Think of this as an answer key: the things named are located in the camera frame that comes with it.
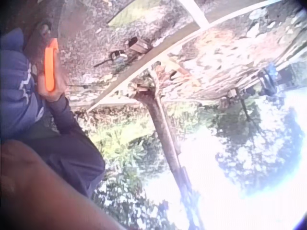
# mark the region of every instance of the hand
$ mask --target hand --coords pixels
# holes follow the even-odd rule
[[[37,80],[38,93],[49,102],[58,101],[60,96],[64,94],[64,92],[66,91],[68,83],[68,78],[63,71],[58,51],[54,51],[53,57],[54,57],[54,78],[55,78],[54,90],[51,92],[47,91],[44,74],[39,75]]]

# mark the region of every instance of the sky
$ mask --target sky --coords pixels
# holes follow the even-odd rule
[[[290,91],[285,106],[293,107],[297,122],[307,136],[307,90]],[[199,210],[208,230],[232,229],[292,229],[307,211],[307,139],[301,152],[301,162],[277,187],[269,191],[243,197],[240,191],[224,176],[215,160],[223,151],[218,139],[207,129],[181,144],[179,157],[188,171],[193,187],[201,194]],[[168,200],[169,219],[180,228],[188,229],[187,218],[180,204],[180,193],[172,174],[153,181],[146,187],[148,198]]]

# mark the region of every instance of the wooden beam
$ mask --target wooden beam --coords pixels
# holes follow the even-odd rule
[[[200,28],[208,26],[209,22],[204,12],[198,7],[194,0],[178,0],[181,5],[189,12],[194,21]]]
[[[102,99],[108,95],[114,93],[118,87],[124,83],[128,83],[144,70],[148,66],[154,64],[159,60],[161,55],[167,55],[171,50],[177,46],[182,46],[183,44],[191,41],[192,39],[198,37],[202,34],[205,29],[212,26],[225,22],[229,19],[235,18],[242,14],[248,13],[255,9],[271,5],[273,3],[279,2],[281,0],[236,0],[229,1],[223,0],[219,3],[216,8],[207,13],[207,19],[209,25],[205,28],[199,28],[196,22],[190,23],[183,27],[182,29],[175,32],[172,36],[166,38],[160,45],[154,47],[150,50],[141,60],[134,63],[126,72],[119,75],[116,81],[114,81],[109,88],[107,88],[102,94],[100,94],[88,108],[88,112],[96,108]]]

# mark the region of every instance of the orange tool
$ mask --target orange tool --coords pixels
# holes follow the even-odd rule
[[[45,49],[45,82],[47,91],[54,91],[54,51],[59,50],[58,40],[53,38]]]

